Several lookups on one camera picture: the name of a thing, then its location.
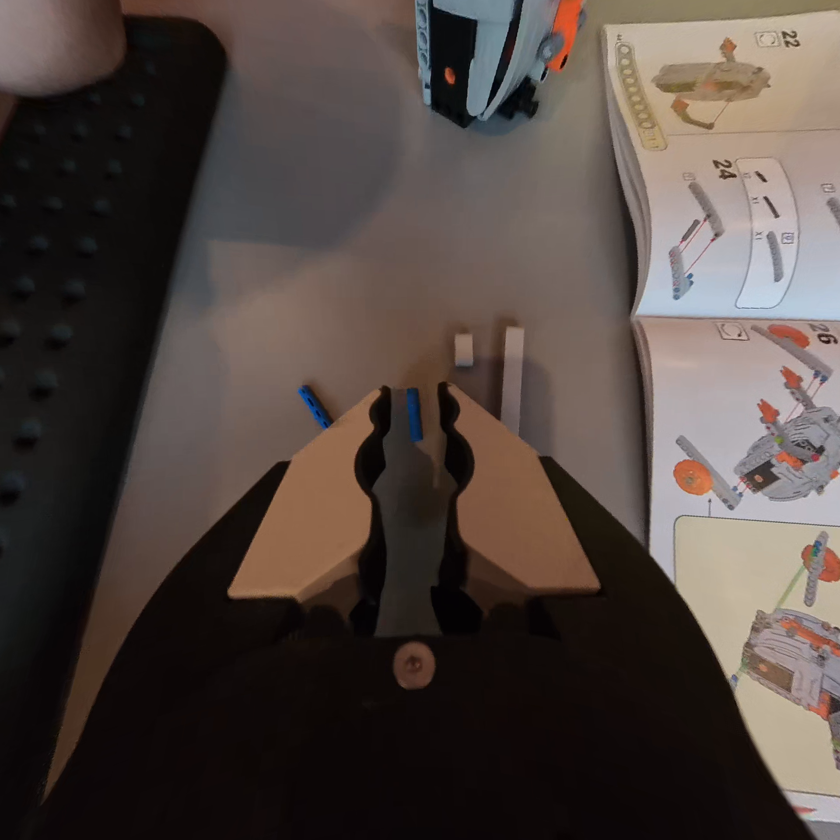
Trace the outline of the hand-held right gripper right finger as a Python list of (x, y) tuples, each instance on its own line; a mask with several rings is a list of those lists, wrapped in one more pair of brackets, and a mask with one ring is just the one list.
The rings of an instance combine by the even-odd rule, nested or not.
[(453, 484), (430, 597), (444, 635), (476, 634), (498, 607), (601, 591), (540, 456), (449, 382), (437, 386)]

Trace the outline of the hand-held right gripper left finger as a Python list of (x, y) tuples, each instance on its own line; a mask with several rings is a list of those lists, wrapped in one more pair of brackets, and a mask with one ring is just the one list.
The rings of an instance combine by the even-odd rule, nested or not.
[(227, 595), (330, 605), (375, 634), (387, 548), (374, 488), (385, 471), (392, 389), (373, 390), (287, 463)]

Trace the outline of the grey partly built robot model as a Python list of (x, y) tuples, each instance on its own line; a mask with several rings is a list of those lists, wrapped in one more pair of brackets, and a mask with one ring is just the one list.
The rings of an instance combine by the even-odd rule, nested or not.
[(538, 86), (560, 73), (585, 22), (584, 1), (415, 1), (423, 101), (460, 128), (532, 119)]

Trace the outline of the person's left forearm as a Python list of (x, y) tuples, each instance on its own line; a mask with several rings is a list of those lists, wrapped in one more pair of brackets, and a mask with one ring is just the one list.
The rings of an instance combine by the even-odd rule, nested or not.
[(83, 88), (123, 62), (120, 1), (2, 1), (1, 90), (47, 97)]

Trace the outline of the grey desk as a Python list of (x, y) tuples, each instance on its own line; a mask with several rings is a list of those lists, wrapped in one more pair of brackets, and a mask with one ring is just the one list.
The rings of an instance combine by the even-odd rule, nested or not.
[(124, 2), (207, 25), (230, 59), (129, 474), (50, 768), (55, 783), (135, 617), (266, 470), (379, 385), (434, 387), (452, 335), (480, 373), (525, 330), (521, 433), (638, 538), (644, 424), (633, 235), (588, 2), (538, 116), (458, 129), (422, 103), (410, 2)]

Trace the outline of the open instruction booklet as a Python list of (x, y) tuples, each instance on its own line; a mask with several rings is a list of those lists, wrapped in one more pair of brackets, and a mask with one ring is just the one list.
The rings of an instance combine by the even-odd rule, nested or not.
[(800, 817), (838, 824), (839, 16), (602, 29), (647, 546)]

